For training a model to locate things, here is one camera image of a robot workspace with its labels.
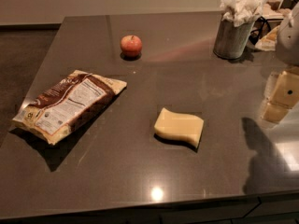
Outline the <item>white and cream gripper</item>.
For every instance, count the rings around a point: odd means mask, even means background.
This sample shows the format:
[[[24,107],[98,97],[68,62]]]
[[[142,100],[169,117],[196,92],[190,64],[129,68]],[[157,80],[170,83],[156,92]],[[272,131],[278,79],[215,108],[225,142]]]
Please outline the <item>white and cream gripper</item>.
[[[269,102],[263,102],[261,108],[262,119],[280,123],[299,102],[299,67],[290,66],[283,70],[271,92]]]

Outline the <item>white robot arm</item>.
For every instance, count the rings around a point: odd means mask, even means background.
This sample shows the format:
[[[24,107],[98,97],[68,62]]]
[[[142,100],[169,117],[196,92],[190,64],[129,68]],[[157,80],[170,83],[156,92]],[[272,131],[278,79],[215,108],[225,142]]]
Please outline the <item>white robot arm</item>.
[[[272,123],[280,123],[299,103],[299,4],[278,28],[276,55],[288,67],[271,73],[265,86],[261,118]]]

